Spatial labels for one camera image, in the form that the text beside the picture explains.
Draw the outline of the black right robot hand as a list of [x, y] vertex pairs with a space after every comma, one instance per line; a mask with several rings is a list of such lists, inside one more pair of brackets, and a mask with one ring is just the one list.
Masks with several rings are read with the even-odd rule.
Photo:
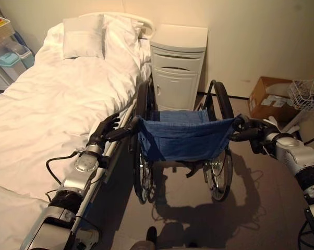
[[264, 149], [266, 137], [270, 133], [275, 133], [277, 128], [272, 123], [261, 119], [250, 119], [245, 115], [240, 116], [242, 123], [240, 126], [239, 139], [241, 141], [249, 141], [252, 151], [255, 154], [266, 155]]

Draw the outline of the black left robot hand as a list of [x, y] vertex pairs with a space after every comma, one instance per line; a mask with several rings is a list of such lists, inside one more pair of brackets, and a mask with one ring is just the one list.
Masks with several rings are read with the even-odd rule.
[[87, 145], [90, 144], [99, 144], [106, 142], [104, 138], [109, 132], [115, 130], [115, 127], [118, 126], [120, 122], [119, 113], [112, 114], [108, 116], [105, 120], [99, 123], [96, 130], [91, 134]]

